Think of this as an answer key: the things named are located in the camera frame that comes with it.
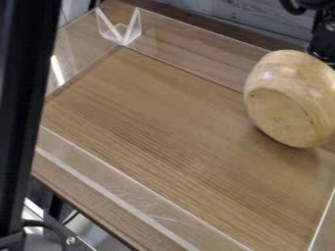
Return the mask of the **metal base plate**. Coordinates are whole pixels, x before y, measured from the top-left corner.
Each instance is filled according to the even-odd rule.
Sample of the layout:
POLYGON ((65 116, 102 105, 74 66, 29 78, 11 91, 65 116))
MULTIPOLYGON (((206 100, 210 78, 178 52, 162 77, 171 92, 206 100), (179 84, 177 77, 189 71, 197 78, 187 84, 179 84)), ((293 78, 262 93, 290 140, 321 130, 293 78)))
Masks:
POLYGON ((49 215, 43 216, 43 221, 51 224, 57 229, 62 231, 62 236, 59 236, 51 229, 46 228, 43 230, 43 235, 50 237, 53 240, 62 240, 66 244, 66 248, 62 251, 98 251, 81 237, 74 233, 67 226, 58 222, 49 215))

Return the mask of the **black table leg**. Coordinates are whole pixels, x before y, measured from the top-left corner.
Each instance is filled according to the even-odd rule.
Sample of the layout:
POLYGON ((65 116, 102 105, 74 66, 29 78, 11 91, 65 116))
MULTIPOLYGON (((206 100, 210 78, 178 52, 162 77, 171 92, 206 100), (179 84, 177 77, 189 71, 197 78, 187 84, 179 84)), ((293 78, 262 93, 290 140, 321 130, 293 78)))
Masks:
POLYGON ((63 210, 65 202, 62 199, 54 195, 51 198, 51 204, 49 209, 49 215, 57 220, 61 220, 62 210, 63 210))

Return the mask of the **light wooden bowl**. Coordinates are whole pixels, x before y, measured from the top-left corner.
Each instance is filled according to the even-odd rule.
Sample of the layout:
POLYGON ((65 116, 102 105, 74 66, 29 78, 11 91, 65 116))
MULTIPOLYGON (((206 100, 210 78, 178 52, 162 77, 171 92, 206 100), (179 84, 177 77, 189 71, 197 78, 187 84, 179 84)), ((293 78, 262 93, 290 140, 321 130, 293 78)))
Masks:
POLYGON ((244 102, 258 128, 289 146, 316 147, 335 135, 335 70, 301 51, 264 56, 245 82, 244 102))

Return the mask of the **clear acrylic corner bracket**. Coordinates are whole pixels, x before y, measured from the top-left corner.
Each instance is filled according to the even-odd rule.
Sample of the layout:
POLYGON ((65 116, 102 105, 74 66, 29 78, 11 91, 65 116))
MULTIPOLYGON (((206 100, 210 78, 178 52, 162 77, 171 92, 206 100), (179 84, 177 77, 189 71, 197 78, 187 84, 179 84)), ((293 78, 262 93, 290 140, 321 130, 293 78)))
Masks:
POLYGON ((129 25, 114 24, 101 8, 95 10, 101 36, 122 46, 129 46, 142 36, 142 15, 135 9, 129 25))

